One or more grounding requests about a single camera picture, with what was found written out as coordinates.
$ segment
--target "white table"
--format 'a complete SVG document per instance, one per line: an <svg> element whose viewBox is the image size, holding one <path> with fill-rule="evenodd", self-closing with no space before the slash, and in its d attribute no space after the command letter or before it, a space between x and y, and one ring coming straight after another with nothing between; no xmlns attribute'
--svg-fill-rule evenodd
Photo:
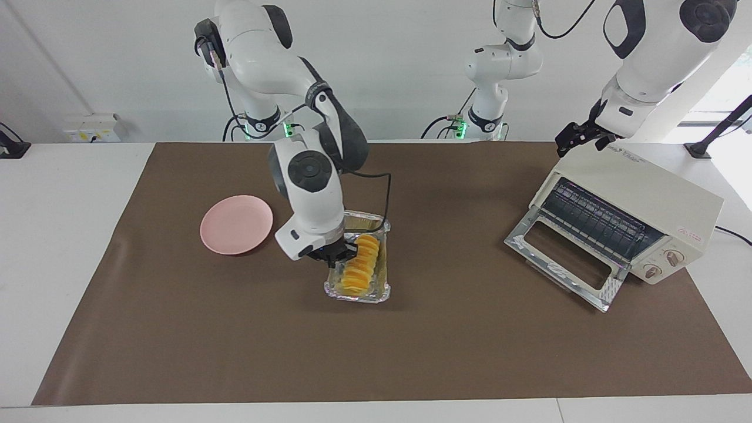
<svg viewBox="0 0 752 423"><path fill-rule="evenodd" d="M711 162L679 145L626 147L722 196L719 225L752 234L752 212ZM28 407L152 148L35 145L23 160L0 162L0 405L17 407L0 409L0 421L752 421L752 394ZM689 271L752 373L752 249L716 233Z"/></svg>

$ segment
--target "power socket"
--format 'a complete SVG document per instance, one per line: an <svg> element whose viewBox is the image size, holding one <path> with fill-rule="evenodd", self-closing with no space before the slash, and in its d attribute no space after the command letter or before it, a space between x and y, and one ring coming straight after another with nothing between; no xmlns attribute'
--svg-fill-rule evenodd
<svg viewBox="0 0 752 423"><path fill-rule="evenodd" d="M63 130L70 142L122 142L127 135L114 114L69 116L66 120Z"/></svg>

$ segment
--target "pink plate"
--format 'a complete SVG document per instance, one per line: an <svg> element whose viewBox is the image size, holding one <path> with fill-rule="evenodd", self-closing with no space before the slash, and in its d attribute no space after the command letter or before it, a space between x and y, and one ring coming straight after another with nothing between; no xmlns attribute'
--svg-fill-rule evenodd
<svg viewBox="0 0 752 423"><path fill-rule="evenodd" d="M201 221L201 240L218 254L243 254L258 247L271 232L271 208L255 196L233 196L210 208Z"/></svg>

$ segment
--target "oven knob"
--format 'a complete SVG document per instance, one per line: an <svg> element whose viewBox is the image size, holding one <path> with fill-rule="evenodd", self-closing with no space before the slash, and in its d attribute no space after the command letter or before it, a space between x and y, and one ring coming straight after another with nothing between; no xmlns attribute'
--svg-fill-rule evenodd
<svg viewBox="0 0 752 423"><path fill-rule="evenodd" d="M666 252L666 259L672 267L676 267L684 262L684 254L679 251L669 250Z"/></svg>

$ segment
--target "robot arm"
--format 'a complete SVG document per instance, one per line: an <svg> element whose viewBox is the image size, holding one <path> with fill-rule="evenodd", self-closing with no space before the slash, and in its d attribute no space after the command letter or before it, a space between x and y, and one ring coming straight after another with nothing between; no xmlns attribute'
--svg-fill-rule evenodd
<svg viewBox="0 0 752 423"><path fill-rule="evenodd" d="M506 36L504 44L475 49L465 73L477 87L475 102L464 120L469 138L495 138L509 98L501 83L537 74L543 56L535 43L535 16L530 0L498 0L496 26Z"/></svg>
<svg viewBox="0 0 752 423"><path fill-rule="evenodd" d="M365 136L309 61L288 51L292 35L280 8L219 0L215 14L196 27L203 40L197 47L212 72L241 94L247 112L273 111L279 119L274 95L290 94L323 118L313 129L277 140L269 154L277 189L293 209L275 234L277 242L292 260L309 256L334 266L353 257L356 248L343 238L338 174L363 165Z"/></svg>
<svg viewBox="0 0 752 423"><path fill-rule="evenodd" d="M616 0L603 33L623 59L582 125L557 137L560 157L596 141L602 150L637 132L647 116L715 51L736 11L736 0Z"/></svg>

